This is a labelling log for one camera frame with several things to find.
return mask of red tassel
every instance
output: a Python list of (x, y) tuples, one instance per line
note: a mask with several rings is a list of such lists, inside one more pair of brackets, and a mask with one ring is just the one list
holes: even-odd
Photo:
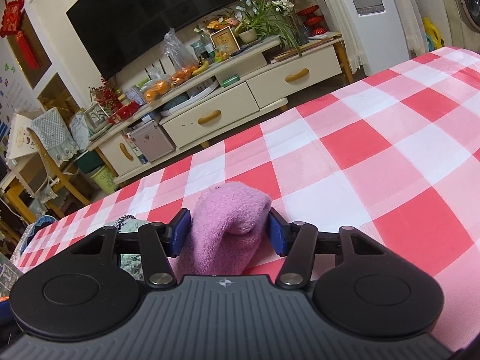
[(27, 62), (28, 68), (38, 69), (39, 65), (37, 59), (35, 58), (35, 55), (33, 55), (30, 45), (28, 44), (27, 39), (24, 37), (23, 32), (18, 31), (15, 35), (15, 38), (17, 40), (18, 47), (22, 52), (23, 58)]

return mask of metal screw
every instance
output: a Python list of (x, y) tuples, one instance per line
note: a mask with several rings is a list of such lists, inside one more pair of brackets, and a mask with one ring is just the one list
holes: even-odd
[(158, 286), (171, 283), (173, 277), (171, 274), (157, 273), (150, 276), (150, 281)]
[(287, 286), (296, 286), (303, 281), (303, 277), (299, 274), (283, 274), (280, 281)]

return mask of white curtain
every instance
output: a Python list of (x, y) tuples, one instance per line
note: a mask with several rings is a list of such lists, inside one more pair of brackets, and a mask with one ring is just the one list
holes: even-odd
[(405, 33), (406, 45), (409, 50), (421, 56), (428, 52), (426, 38), (424, 37), (423, 24), (419, 18), (418, 8), (414, 0), (394, 0), (397, 6), (400, 21)]
[(366, 60), (363, 47), (358, 40), (357, 30), (350, 19), (343, 0), (325, 0), (325, 3), (330, 10), (337, 30), (342, 33), (345, 41), (346, 56), (349, 58), (352, 72), (355, 73)]

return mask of gray ribbed panel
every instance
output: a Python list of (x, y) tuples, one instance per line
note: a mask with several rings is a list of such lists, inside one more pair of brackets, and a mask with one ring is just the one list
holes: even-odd
[(151, 292), (131, 320), (104, 337), (51, 343), (23, 337), (1, 360), (446, 360), (450, 352), (422, 335), (374, 343), (337, 332), (299, 292), (266, 276), (186, 276)]

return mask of banana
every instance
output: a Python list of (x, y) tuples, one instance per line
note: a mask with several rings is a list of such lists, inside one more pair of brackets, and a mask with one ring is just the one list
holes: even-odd
[(200, 73), (203, 73), (205, 70), (207, 70), (209, 65), (210, 64), (207, 60), (203, 61), (202, 65), (198, 69), (194, 70), (191, 75), (198, 76)]

